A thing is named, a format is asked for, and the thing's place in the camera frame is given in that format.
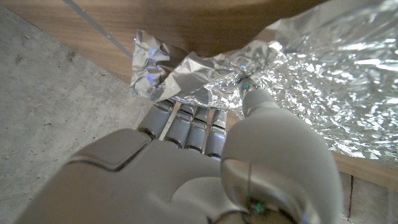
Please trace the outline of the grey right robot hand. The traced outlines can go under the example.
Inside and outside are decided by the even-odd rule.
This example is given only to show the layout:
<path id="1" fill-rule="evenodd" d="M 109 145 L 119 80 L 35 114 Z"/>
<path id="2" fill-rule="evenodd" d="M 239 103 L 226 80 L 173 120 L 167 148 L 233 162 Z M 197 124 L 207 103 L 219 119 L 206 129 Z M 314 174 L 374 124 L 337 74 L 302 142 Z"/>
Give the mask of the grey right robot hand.
<path id="1" fill-rule="evenodd" d="M 156 103 L 137 129 L 83 147 L 44 185 L 17 223 L 338 223 L 340 175 L 325 140 L 245 78 L 244 118 L 210 133 Z"/>

